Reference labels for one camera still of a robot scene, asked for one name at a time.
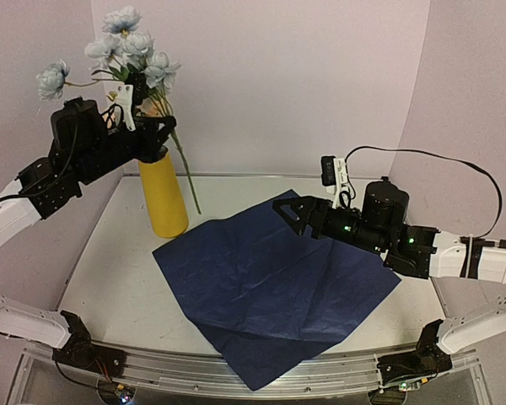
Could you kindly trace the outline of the artificial flower bunch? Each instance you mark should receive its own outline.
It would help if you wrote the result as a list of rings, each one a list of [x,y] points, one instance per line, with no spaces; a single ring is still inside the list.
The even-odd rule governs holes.
[[[160,102],[154,97],[146,98],[143,100],[142,104],[137,108],[136,118],[141,117],[164,117],[165,112],[164,108],[161,106]]]

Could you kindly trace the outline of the blue wrapping paper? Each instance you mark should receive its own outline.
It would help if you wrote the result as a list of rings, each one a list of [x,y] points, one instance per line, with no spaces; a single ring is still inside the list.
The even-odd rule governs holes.
[[[348,338],[400,283],[374,254],[296,235],[266,200],[153,252],[186,318],[252,391]]]

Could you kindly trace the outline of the blue hydrangea stem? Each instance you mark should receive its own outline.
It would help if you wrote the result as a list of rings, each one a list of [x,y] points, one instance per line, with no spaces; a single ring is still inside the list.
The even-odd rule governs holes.
[[[140,105],[148,99],[150,106],[160,116],[173,116],[174,110],[168,96],[175,85],[181,68],[172,62],[165,51],[156,51],[154,38],[147,31],[139,31],[142,14],[132,5],[109,12],[101,28],[104,36],[93,40],[84,48],[86,57],[96,61],[92,74],[107,74],[108,78],[93,78],[91,83],[75,84],[68,81],[68,64],[60,59],[52,62],[36,74],[37,93],[42,100],[58,100],[65,87],[84,88],[104,81],[126,83],[127,79],[144,80],[146,95],[141,96]],[[191,170],[176,130],[170,134],[185,169],[186,178],[198,214],[202,213]]]

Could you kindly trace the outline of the yellow plastic vase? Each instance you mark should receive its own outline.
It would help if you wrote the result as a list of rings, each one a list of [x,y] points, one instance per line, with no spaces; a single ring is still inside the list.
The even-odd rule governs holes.
[[[138,166],[153,232],[164,239],[183,234],[189,219],[170,155],[150,164],[139,161]]]

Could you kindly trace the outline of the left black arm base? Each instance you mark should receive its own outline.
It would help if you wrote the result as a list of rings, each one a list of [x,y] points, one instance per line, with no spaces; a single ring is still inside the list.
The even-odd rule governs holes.
[[[70,337],[62,348],[54,348],[52,359],[60,365],[80,370],[99,372],[109,377],[120,377],[125,369],[125,351],[92,342],[91,335],[81,318],[62,310]]]

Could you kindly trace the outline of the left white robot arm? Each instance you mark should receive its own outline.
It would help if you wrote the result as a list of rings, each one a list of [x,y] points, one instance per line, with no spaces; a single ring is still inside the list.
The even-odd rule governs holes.
[[[109,125],[94,100],[69,100],[51,116],[54,139],[46,157],[22,169],[0,193],[0,334],[45,344],[63,351],[78,368],[87,369],[97,351],[80,317],[52,311],[73,266],[73,251],[88,240],[97,215],[116,184],[97,186],[102,197],[51,219],[82,196],[83,186],[98,182],[131,160],[156,163],[175,129],[173,116],[134,116],[118,105]]]

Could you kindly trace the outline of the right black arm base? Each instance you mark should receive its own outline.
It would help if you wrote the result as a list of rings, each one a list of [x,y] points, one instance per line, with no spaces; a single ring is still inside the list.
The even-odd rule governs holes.
[[[376,365],[382,387],[412,383],[452,370],[452,360],[438,345],[442,320],[427,324],[413,350],[381,356]]]

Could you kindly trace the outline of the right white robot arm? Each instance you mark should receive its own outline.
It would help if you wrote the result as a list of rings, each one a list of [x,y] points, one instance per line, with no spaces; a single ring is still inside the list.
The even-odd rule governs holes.
[[[293,231],[309,231],[319,239],[344,242],[383,258],[385,267],[405,278],[455,282],[476,298],[491,285],[497,295],[484,295],[459,314],[429,323],[418,340],[422,356],[455,354],[506,332],[506,238],[456,235],[406,222],[409,196],[383,179],[369,183],[360,209],[335,208],[318,197],[291,197],[274,202],[274,210]]]

